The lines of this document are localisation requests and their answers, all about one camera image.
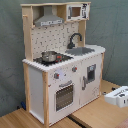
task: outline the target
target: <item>table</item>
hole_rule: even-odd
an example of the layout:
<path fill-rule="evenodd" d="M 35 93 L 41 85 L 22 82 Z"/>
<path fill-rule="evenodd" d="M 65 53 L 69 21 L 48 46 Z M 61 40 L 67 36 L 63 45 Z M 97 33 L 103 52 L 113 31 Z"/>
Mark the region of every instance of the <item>table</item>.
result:
<path fill-rule="evenodd" d="M 16 110 L 0 118 L 0 128 L 44 128 L 37 119 L 23 109 Z M 50 128 L 81 128 L 69 118 L 64 118 Z"/>
<path fill-rule="evenodd" d="M 109 93 L 112 87 L 118 88 L 119 86 L 102 80 L 102 92 Z M 70 116 L 87 128 L 115 128 L 128 118 L 128 107 L 119 108 L 111 105 L 105 102 L 102 95 Z"/>

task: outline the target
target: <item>knob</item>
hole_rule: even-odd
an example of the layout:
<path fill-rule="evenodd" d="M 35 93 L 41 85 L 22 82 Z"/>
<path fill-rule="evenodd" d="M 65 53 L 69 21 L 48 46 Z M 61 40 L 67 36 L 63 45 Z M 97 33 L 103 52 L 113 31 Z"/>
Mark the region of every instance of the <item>knob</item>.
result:
<path fill-rule="evenodd" d="M 58 74 L 58 73 L 55 73 L 55 74 L 54 74 L 54 78 L 55 78 L 55 79 L 59 79 L 59 74 Z"/>
<path fill-rule="evenodd" d="M 72 71 L 73 71 L 73 72 L 76 72 L 76 70 L 77 70 L 77 67 L 73 67 L 73 68 L 72 68 Z"/>

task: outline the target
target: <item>microwave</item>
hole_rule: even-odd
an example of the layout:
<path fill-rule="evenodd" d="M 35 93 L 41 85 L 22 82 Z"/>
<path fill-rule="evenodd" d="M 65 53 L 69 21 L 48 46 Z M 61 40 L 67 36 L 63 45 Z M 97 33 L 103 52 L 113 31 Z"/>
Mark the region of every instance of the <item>microwave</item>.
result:
<path fill-rule="evenodd" d="M 67 21 L 87 19 L 89 16 L 89 4 L 67 5 Z"/>

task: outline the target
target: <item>toy stove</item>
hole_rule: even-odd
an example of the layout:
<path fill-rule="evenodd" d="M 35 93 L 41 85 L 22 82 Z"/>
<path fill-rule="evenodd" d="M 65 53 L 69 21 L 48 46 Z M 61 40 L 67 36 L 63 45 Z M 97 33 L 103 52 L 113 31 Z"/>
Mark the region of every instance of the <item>toy stove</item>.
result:
<path fill-rule="evenodd" d="M 58 53 L 58 54 L 57 54 L 57 59 L 56 59 L 56 61 L 53 61 L 53 62 L 46 62 L 46 61 L 43 61 L 43 58 L 42 58 L 42 57 L 33 59 L 33 61 L 48 67 L 48 66 L 51 66 L 51 65 L 60 63 L 60 62 L 67 61 L 67 60 L 69 60 L 69 59 L 73 59 L 73 57 L 70 57 L 70 56 L 63 55 L 63 54 Z"/>

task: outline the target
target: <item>faucet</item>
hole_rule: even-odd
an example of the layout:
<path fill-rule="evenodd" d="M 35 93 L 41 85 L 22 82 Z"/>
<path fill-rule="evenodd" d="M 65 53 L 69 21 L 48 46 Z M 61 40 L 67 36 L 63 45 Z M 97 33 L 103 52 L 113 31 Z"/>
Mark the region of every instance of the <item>faucet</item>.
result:
<path fill-rule="evenodd" d="M 72 49 L 73 47 L 75 47 L 75 44 L 73 44 L 72 39 L 75 35 L 80 36 L 80 41 L 82 41 L 82 35 L 80 33 L 74 33 L 71 38 L 70 38 L 70 43 L 68 44 L 68 49 Z"/>

